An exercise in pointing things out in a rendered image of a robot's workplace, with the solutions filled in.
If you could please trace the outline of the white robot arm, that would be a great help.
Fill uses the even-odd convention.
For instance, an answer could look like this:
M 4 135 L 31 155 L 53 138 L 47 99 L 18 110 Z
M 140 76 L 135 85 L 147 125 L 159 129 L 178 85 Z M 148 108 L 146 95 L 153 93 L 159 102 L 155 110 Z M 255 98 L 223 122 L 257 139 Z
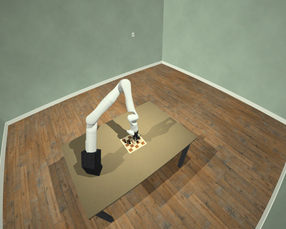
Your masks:
M 120 93 L 123 91 L 125 95 L 127 111 L 133 112 L 133 114 L 130 114 L 127 117 L 131 126 L 131 129 L 127 130 L 127 133 L 134 136 L 134 133 L 138 131 L 137 120 L 139 119 L 139 116 L 136 113 L 133 104 L 131 83 L 128 79 L 122 79 L 117 84 L 117 86 L 99 103 L 96 109 L 86 117 L 86 152 L 96 152 L 97 120 L 114 104 Z

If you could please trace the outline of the cream and brown chessboard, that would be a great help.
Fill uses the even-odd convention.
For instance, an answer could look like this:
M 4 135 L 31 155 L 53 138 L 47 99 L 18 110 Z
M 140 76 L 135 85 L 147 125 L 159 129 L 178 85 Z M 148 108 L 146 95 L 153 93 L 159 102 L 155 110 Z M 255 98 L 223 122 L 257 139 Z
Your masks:
M 142 141 L 140 141 L 140 139 Z M 139 148 L 141 148 L 147 144 L 141 136 L 140 136 L 140 139 L 138 139 L 138 143 L 137 143 L 137 141 L 135 141 L 135 139 L 133 139 L 132 135 L 128 135 L 125 138 L 121 139 L 120 141 L 125 146 L 125 148 L 129 152 L 129 154 L 131 154 L 132 152 L 138 150 Z M 125 140 L 126 140 L 126 143 L 124 143 Z M 134 145 L 134 142 L 132 142 L 133 140 L 134 140 L 134 142 L 136 142 L 136 145 Z M 131 141 L 131 144 L 129 144 L 129 141 Z

